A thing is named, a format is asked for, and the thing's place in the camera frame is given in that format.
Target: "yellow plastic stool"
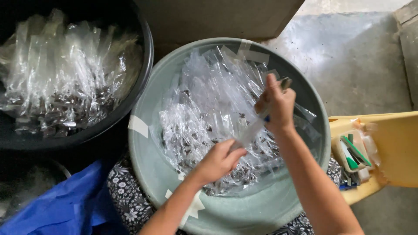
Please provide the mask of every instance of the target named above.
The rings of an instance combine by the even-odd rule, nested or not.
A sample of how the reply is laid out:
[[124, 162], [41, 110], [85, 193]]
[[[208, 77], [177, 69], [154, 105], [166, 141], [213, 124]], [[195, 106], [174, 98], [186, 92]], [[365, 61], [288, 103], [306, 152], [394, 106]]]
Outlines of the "yellow plastic stool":
[[369, 181], [342, 191], [349, 205], [381, 190], [385, 185], [418, 187], [418, 111], [388, 114], [329, 117], [331, 137], [353, 129], [352, 119], [376, 123], [372, 133], [381, 159], [380, 170], [371, 172]]

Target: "floral patterned fabric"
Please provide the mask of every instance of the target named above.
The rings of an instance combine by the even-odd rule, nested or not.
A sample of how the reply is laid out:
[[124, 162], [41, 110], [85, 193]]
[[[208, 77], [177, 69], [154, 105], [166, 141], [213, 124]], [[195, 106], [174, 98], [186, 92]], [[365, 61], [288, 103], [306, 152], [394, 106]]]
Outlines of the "floral patterned fabric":
[[[336, 185], [339, 184], [341, 167], [332, 157], [326, 173]], [[110, 171], [107, 178], [107, 187], [125, 226], [130, 234], [136, 235], [156, 209], [150, 203], [135, 178], [129, 153], [125, 154]], [[189, 233], [182, 230], [178, 230], [176, 234], [189, 235]], [[305, 212], [302, 212], [290, 223], [268, 235], [313, 234], [315, 233], [312, 230], [309, 219], [306, 217]]]

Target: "plastic wrap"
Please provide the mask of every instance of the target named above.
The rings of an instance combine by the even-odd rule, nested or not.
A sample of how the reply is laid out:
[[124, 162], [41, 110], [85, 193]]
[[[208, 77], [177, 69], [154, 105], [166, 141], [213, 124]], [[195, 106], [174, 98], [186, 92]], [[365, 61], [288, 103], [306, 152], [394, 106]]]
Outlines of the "plastic wrap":
[[0, 47], [0, 110], [16, 130], [63, 137], [101, 121], [127, 96], [142, 64], [138, 36], [116, 26], [65, 24], [54, 9], [18, 24]]
[[[272, 133], [254, 111], [267, 71], [266, 64], [228, 56], [219, 48], [202, 55], [195, 49], [163, 99], [161, 125], [151, 126], [150, 132], [179, 174], [188, 174], [214, 144], [235, 138], [247, 128], [255, 132], [246, 146], [248, 154], [236, 169], [205, 186], [208, 195], [236, 195], [283, 166]], [[313, 129], [300, 119], [302, 129]], [[317, 138], [319, 133], [312, 131], [312, 135]]]

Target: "blue plastic bag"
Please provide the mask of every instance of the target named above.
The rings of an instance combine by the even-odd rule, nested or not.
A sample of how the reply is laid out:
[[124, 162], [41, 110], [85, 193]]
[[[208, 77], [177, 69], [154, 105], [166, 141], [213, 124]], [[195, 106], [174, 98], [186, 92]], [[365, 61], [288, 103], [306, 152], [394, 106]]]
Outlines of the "blue plastic bag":
[[129, 234], [105, 184], [113, 164], [98, 160], [59, 183], [10, 218], [0, 235]]

